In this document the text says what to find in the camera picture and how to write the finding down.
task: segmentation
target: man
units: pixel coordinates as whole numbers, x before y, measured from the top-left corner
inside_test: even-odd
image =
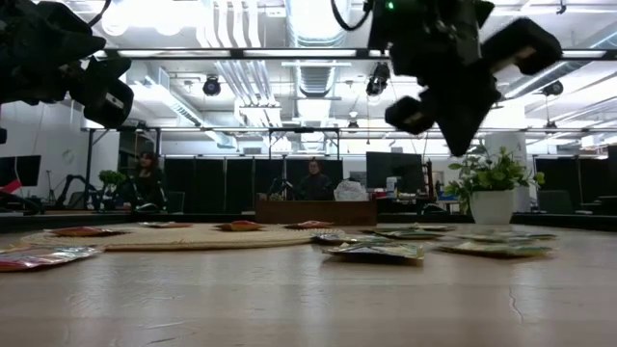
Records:
[[[332,181],[322,174],[315,158],[308,162],[308,176],[300,181],[300,195],[303,200],[331,200]]]

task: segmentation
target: woman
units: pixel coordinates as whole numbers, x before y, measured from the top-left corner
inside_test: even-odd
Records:
[[[153,152],[145,151],[140,154],[135,185],[146,203],[154,203],[161,210],[165,208],[165,197],[162,193],[165,177],[158,167],[158,158]]]

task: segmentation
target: fluorescent light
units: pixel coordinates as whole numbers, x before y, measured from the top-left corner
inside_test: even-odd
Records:
[[[349,62],[282,62],[282,67],[350,67]]]
[[[296,48],[296,49],[247,49],[244,52],[247,58],[265,58],[265,57],[355,57],[355,49],[312,49],[312,48]]]
[[[206,130],[224,132],[268,132],[266,127],[205,127]]]
[[[148,49],[109,49],[115,51],[119,55],[132,59],[151,59],[151,58],[174,58],[174,59],[194,59],[199,57],[204,58],[229,58],[231,54],[226,49],[166,49],[166,50],[148,50]],[[107,57],[105,52],[94,53],[96,57]]]
[[[563,52],[563,57],[564,58],[579,58],[579,57],[583,57],[583,58],[600,58],[601,56],[603,56],[604,54],[606,54],[605,50],[602,49],[588,49],[588,50],[575,50],[575,49],[571,49],[571,50],[567,50]]]
[[[373,49],[373,50],[368,52],[368,56],[369,57],[384,57],[384,58],[387,58],[387,57],[389,57],[389,51],[385,51],[382,54],[382,51]]]
[[[163,132],[199,132],[201,131],[200,128],[174,128],[174,127],[170,127],[170,128],[161,128],[161,131]]]
[[[510,98],[510,97],[514,97],[516,94],[522,92],[524,89],[526,89],[527,87],[531,86],[532,84],[536,83],[537,81],[539,81],[541,78],[544,78],[545,76],[547,76],[550,73],[553,73],[555,71],[557,71],[559,68],[565,66],[567,63],[559,63],[559,64],[555,64],[550,68],[545,69],[544,71],[540,72],[539,74],[533,76],[533,78],[531,78],[530,80],[528,80],[526,83],[523,83],[520,87],[516,88],[514,91],[511,91],[509,93],[506,93],[505,97],[506,98]]]

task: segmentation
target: seed packet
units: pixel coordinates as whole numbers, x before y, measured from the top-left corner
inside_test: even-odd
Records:
[[[422,246],[380,242],[362,242],[354,245],[342,244],[339,247],[325,249],[323,252],[325,254],[365,260],[377,260],[380,258],[381,260],[388,258],[390,260],[422,260],[424,258]]]
[[[142,222],[139,223],[142,227],[153,228],[173,228],[173,227],[192,227],[190,223],[176,223],[176,222]]]
[[[438,246],[438,250],[458,253],[482,255],[491,257],[529,257],[541,256],[552,251],[551,247],[532,246],[521,244],[483,244],[473,241],[443,244]]]
[[[92,247],[23,247],[0,251],[0,272],[64,264],[103,252]]]
[[[222,231],[257,231],[263,228],[263,225],[250,221],[235,221],[217,226]]]
[[[313,235],[313,240],[322,244],[341,245],[343,243],[356,244],[360,242],[381,242],[386,243],[390,240],[386,237],[377,235],[350,235],[337,233],[320,233]]]
[[[45,231],[63,237],[104,237],[128,233],[122,229],[110,229],[104,227],[64,227],[57,229],[46,229]]]
[[[388,230],[375,231],[380,236],[386,236],[401,240],[433,240],[443,235],[437,232],[416,231],[416,230]]]
[[[328,222],[318,222],[318,221],[307,221],[304,223],[293,224],[285,226],[285,228],[290,229],[310,229],[310,228],[329,228],[333,223]]]
[[[557,236],[549,233],[532,233],[521,231],[490,231],[477,233],[453,234],[458,238],[486,243],[531,243],[536,240],[552,240]]]
[[[452,231],[456,229],[456,226],[440,226],[440,225],[420,225],[414,224],[412,229],[421,229],[424,231]]]

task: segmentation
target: computer monitor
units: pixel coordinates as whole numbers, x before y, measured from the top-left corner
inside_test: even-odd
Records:
[[[426,192],[422,156],[420,154],[367,152],[366,187],[386,188],[388,177],[401,177],[398,191]]]
[[[40,155],[0,158],[0,187],[18,177],[23,187],[36,187],[39,185],[39,171]]]

